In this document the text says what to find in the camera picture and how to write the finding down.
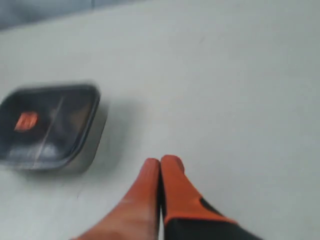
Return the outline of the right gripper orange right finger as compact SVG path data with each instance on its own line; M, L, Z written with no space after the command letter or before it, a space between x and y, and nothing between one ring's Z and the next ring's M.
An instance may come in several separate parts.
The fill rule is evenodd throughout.
M166 240L257 240L212 207L185 175L182 160L165 155L160 161L163 225Z

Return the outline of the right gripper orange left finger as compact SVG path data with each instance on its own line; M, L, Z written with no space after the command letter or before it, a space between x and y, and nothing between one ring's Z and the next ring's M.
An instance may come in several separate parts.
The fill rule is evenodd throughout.
M160 161L148 158L119 203L77 240L157 240Z

